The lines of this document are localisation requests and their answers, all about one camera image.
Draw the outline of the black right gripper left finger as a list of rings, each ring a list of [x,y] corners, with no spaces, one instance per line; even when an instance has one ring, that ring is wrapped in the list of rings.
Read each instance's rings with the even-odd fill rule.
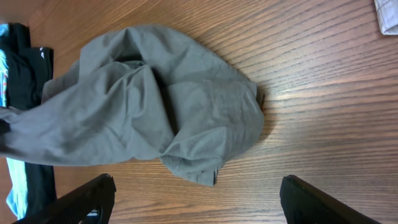
[[[13,224],[108,224],[115,193],[114,179],[109,174],[101,174]]]

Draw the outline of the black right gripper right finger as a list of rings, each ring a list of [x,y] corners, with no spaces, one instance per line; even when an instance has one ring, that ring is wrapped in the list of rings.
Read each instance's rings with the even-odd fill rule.
[[[295,175],[282,179],[280,203],[288,224],[380,224]]]

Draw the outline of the grey shorts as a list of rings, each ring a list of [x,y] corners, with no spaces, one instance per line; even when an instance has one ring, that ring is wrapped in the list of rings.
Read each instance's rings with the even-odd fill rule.
[[[53,166],[157,158],[212,186],[263,125],[256,83],[179,31],[136,26],[85,45],[41,105],[2,108],[1,155]]]

